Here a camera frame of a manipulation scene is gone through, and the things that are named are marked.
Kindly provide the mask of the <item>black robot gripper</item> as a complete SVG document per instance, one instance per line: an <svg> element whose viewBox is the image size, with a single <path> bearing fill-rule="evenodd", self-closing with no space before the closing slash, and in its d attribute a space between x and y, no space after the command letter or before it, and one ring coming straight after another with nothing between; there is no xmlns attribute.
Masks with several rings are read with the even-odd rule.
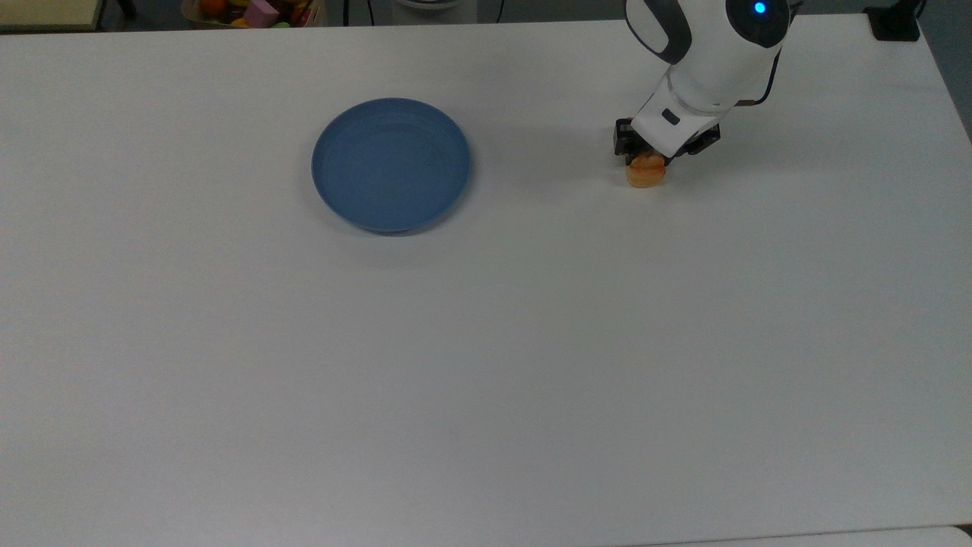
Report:
<svg viewBox="0 0 972 547"><path fill-rule="evenodd" d="M614 133L612 134L612 142L614 142L614 155L623 157L626 162L626 166L631 166L634 163L634 159L641 156L643 153L653 153L653 155L661 155L664 160L664 165L669 166L674 159L680 158L684 155L695 156L698 153L705 151L709 146L712 146L721 138L720 125L716 124L714 127L706 129L701 132L701 134L693 135L673 156L664 156L660 153L645 138L642 138L638 132L632 126L633 118L621 118L615 121Z"/></svg>

